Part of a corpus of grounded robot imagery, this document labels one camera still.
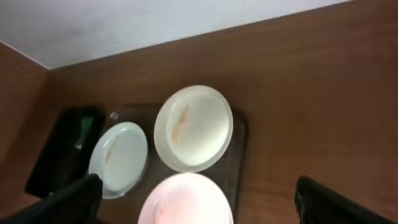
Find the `pink bowl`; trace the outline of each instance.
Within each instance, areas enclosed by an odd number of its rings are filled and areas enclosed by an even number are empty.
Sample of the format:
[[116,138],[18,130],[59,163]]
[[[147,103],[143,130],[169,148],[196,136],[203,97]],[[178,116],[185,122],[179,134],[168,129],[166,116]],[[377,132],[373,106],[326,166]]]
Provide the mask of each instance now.
[[162,181],[147,197],[138,224],[233,224],[221,189],[200,174],[177,174]]

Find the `tray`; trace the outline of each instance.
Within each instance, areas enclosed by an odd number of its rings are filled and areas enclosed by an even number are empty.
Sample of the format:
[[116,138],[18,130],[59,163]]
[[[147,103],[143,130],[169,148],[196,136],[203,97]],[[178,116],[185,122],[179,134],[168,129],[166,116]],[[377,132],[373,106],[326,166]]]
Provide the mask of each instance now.
[[[131,121],[144,130],[148,139],[149,159],[141,181],[133,189],[121,198],[102,201],[98,212],[100,220],[108,223],[137,223],[141,208],[150,192],[162,180],[178,173],[160,160],[155,148],[153,130],[160,107],[161,105],[127,105],[111,113],[107,128],[123,121]],[[209,177],[221,188],[236,218],[247,122],[238,111],[233,110],[233,115],[233,135],[226,152],[216,164],[201,174]]]

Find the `white bowl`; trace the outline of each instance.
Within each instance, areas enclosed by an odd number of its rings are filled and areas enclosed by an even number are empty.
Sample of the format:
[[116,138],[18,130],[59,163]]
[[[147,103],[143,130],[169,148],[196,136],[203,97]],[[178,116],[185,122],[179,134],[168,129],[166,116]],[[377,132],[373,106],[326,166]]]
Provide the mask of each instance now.
[[208,86],[190,86],[172,95],[160,109],[154,141],[171,169],[199,172],[224,154],[232,130],[232,111],[223,95]]
[[147,197],[138,224],[233,224],[229,203],[209,178],[192,173],[162,181]]
[[103,198],[123,196],[140,180],[148,154],[147,139],[135,123],[119,123],[102,135],[90,158],[89,174],[103,181]]

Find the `white wall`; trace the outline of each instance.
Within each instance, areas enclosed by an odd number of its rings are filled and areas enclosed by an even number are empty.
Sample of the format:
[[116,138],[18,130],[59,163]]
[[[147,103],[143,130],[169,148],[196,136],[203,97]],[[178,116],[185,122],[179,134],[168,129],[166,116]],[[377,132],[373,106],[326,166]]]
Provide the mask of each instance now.
[[48,68],[346,0],[0,0],[0,40]]

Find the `wooden table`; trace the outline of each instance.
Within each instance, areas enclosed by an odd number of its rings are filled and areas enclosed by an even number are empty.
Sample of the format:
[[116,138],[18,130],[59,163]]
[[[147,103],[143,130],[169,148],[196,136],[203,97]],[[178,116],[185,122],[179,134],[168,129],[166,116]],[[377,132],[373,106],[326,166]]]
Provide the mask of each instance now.
[[237,223],[298,223],[304,174],[397,222],[397,12],[357,0],[58,69],[8,159],[29,175],[66,106],[110,112],[203,84],[249,120]]

